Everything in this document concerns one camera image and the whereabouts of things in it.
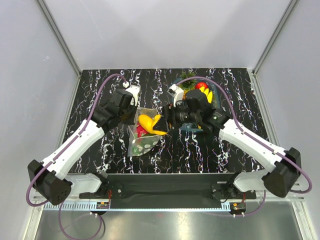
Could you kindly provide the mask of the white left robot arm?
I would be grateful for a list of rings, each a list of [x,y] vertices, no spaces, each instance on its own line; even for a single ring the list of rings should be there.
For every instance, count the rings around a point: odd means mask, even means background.
[[[132,125],[138,108],[141,89],[132,85],[117,89],[104,106],[97,106],[92,117],[80,127],[54,153],[41,162],[32,160],[27,171],[29,189],[38,191],[47,202],[56,206],[69,195],[82,193],[103,198],[108,186],[97,173],[69,175],[76,161],[98,140],[119,124]]]

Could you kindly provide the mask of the yellow toy mango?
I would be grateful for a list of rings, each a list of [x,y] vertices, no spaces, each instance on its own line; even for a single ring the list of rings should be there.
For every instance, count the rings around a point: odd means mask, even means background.
[[[154,126],[160,120],[160,118],[161,118],[160,114],[157,114],[154,118],[151,118],[150,116],[145,114],[141,114],[138,117],[138,122],[149,134],[163,136],[163,135],[166,135],[167,132],[154,130]]]

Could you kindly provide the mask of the teal transparent plastic tray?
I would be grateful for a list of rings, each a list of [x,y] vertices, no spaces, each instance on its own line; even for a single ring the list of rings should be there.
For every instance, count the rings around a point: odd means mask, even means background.
[[[208,88],[212,91],[213,93],[213,99],[212,99],[212,105],[214,108],[218,109],[220,108],[220,102],[219,102],[219,95],[218,95],[218,91],[217,91],[217,88],[214,84],[210,83],[209,81],[206,81],[206,80],[201,80],[199,78],[195,79],[197,80],[197,83],[198,82],[205,82],[207,85],[208,85]],[[195,123],[184,123],[181,127],[180,127],[180,130],[182,132],[187,132],[187,133],[202,133],[203,130],[200,129],[198,127],[197,124]]]

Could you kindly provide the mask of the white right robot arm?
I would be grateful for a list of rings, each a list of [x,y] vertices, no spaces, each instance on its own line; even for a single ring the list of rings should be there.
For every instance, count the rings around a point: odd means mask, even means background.
[[[176,85],[168,93],[173,102],[164,106],[154,130],[169,132],[183,124],[193,123],[209,134],[227,141],[258,161],[262,170],[238,172],[221,187],[223,198],[239,198],[248,191],[269,191],[284,198],[300,176],[297,167],[301,165],[300,152],[295,148],[285,150],[251,132],[226,111],[208,102],[199,89],[184,94]]]

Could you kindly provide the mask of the red toy apple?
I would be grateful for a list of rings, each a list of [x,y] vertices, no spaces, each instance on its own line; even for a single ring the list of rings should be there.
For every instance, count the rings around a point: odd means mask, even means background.
[[[205,83],[205,82],[198,82],[196,85],[195,85],[195,88],[196,89],[201,89],[203,88],[204,90],[208,88],[208,85]]]

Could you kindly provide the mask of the red toy pepper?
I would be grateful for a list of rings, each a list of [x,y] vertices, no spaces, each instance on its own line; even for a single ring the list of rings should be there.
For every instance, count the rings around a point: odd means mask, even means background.
[[[136,133],[137,133],[137,137],[140,138],[143,135],[147,134],[148,132],[141,125],[138,125],[136,127]]]

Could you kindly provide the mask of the yellow toy banana bunch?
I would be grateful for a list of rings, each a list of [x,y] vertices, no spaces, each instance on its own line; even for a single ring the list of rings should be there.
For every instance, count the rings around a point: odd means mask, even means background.
[[[213,92],[209,88],[205,88],[203,93],[206,95],[209,104],[213,101]]]

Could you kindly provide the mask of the clear polka-dot zip bag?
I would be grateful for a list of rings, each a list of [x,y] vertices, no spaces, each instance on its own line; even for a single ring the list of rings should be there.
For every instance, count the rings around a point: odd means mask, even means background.
[[[139,123],[140,115],[147,115],[154,118],[157,113],[156,108],[137,108],[134,118],[135,125],[128,127],[129,143],[127,155],[129,157],[139,157],[148,153],[160,140],[160,135],[147,132]]]

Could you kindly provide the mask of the green toy lime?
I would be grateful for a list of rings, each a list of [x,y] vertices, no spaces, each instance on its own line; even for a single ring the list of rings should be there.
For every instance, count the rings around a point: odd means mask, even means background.
[[[147,133],[142,136],[142,138],[155,137],[157,134]]]

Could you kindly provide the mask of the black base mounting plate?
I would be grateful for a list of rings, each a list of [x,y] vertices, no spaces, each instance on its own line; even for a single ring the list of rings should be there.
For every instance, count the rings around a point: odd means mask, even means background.
[[[107,199],[115,209],[213,209],[223,203],[256,199],[231,184],[233,173],[109,174],[97,192],[80,193],[81,199]]]

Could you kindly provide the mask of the toy pineapple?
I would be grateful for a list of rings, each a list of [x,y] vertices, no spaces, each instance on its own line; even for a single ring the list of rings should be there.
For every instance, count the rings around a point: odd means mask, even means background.
[[[191,78],[191,77],[195,77],[195,76],[196,76],[196,73],[193,72],[193,71],[188,71],[188,72],[183,71],[181,73],[181,75],[180,75],[182,80],[187,79],[187,78]],[[191,80],[185,81],[185,82],[183,82],[183,83],[178,85],[178,87],[181,88],[184,91],[183,99],[186,98],[187,92],[195,89],[196,84],[197,84],[197,80],[196,79],[191,79]]]

